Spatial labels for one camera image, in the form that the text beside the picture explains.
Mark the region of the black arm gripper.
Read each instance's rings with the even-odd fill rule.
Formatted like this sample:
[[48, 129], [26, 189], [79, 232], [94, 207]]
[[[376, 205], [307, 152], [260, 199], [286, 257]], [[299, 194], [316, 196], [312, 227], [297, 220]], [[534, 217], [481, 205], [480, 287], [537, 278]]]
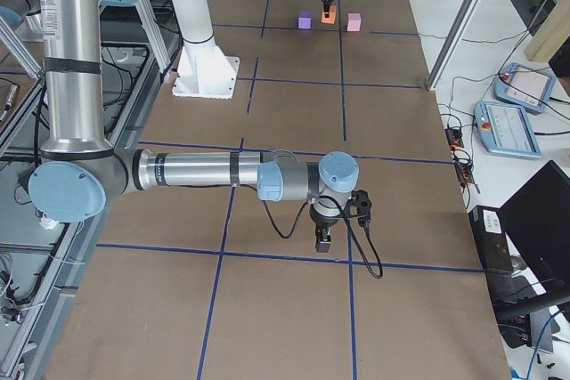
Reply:
[[315, 225], [315, 250], [317, 253], [328, 253], [331, 245], [330, 228], [338, 222], [338, 218], [320, 214], [314, 208], [310, 209], [309, 214]]

